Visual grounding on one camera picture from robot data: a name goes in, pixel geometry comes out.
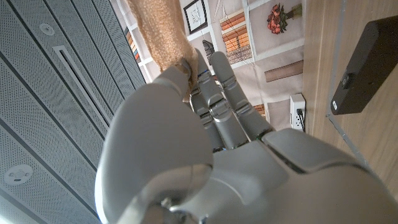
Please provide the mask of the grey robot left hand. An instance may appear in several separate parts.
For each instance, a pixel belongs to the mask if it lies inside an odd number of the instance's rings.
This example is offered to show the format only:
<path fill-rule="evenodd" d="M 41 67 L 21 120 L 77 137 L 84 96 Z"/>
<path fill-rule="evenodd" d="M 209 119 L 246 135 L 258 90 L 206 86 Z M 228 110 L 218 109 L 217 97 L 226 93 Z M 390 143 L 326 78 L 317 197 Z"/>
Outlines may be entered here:
<path fill-rule="evenodd" d="M 117 110 L 95 180 L 103 223 L 396 223 L 362 162 L 248 102 L 226 56 L 185 60 Z"/>

